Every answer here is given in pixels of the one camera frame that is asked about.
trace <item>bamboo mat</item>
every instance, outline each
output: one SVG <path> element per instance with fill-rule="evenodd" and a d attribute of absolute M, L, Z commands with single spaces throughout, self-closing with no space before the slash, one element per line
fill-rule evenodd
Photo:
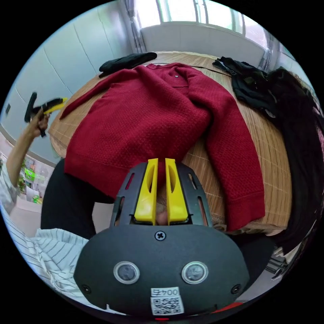
<path fill-rule="evenodd" d="M 168 64 L 180 62 L 194 66 L 208 77 L 220 83 L 234 96 L 230 75 L 212 65 L 216 57 L 183 52 L 157 52 L 157 54 L 157 58 L 146 63 L 146 65 L 151 63 Z M 99 79 L 98 76 L 90 80 L 69 99 L 67 104 L 86 93 L 100 80 L 102 79 Z M 60 112 L 52 122 L 48 133 L 55 151 L 60 156 L 65 157 L 66 148 L 74 131 L 87 115 L 92 104 L 102 95 L 94 96 L 62 121 L 59 121 Z M 260 219 L 249 223 L 241 229 L 240 233 L 285 229 L 291 211 L 292 189 L 289 163 L 282 136 L 261 114 L 242 102 L 237 103 L 258 153 L 263 175 L 266 206 L 265 215 L 260 215 Z M 195 146 L 186 154 L 183 163 L 194 170 L 202 183 L 210 206 L 214 227 L 225 231 L 224 194 L 217 175 L 214 173 L 209 162 L 203 138 L 199 139 Z M 158 193 L 158 203 L 166 204 L 165 188 L 162 188 Z"/>

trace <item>black pants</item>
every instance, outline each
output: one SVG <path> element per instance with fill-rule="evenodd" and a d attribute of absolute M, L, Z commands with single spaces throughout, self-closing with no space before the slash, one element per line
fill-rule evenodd
<path fill-rule="evenodd" d="M 96 234 L 92 221 L 95 202 L 114 200 L 89 183 L 64 173 L 64 159 L 55 167 L 45 190 L 40 228 L 60 228 L 86 239 Z"/>

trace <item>red sweater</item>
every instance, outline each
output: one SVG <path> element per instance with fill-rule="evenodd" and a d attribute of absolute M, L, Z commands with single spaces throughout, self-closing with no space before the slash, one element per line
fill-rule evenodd
<path fill-rule="evenodd" d="M 229 231 L 264 217 L 264 187 L 254 143 L 232 95 L 180 63 L 118 71 L 68 105 L 63 119 L 106 90 L 75 131 L 65 172 L 116 195 L 133 166 L 159 158 L 182 161 L 207 130 L 206 149 L 226 199 Z"/>

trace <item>striped shirt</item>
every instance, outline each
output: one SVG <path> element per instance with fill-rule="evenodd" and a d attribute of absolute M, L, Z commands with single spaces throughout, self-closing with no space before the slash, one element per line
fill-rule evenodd
<path fill-rule="evenodd" d="M 1 214 L 27 264 L 54 290 L 81 304 L 104 311 L 87 301 L 73 278 L 78 257 L 88 240 L 59 228 L 38 229 L 35 237 L 27 237 L 8 215 L 15 206 L 18 193 L 18 188 L 9 179 L 7 167 L 3 165 L 0 173 Z M 111 310 L 108 305 L 106 312 L 122 314 Z"/>

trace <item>curtain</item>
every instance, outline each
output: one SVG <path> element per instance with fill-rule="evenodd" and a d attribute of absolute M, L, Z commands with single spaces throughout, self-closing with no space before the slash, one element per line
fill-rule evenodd
<path fill-rule="evenodd" d="M 146 48 L 136 11 L 136 0 L 124 0 L 124 3 L 126 5 L 127 14 L 131 23 L 136 51 L 137 53 L 145 53 Z"/>
<path fill-rule="evenodd" d="M 265 50 L 264 55 L 260 61 L 260 64 L 258 66 L 258 69 L 268 73 L 270 71 L 270 63 L 271 58 L 275 50 L 275 41 L 276 39 L 272 34 L 270 34 L 267 30 L 264 30 L 267 42 L 268 42 L 268 48 Z"/>

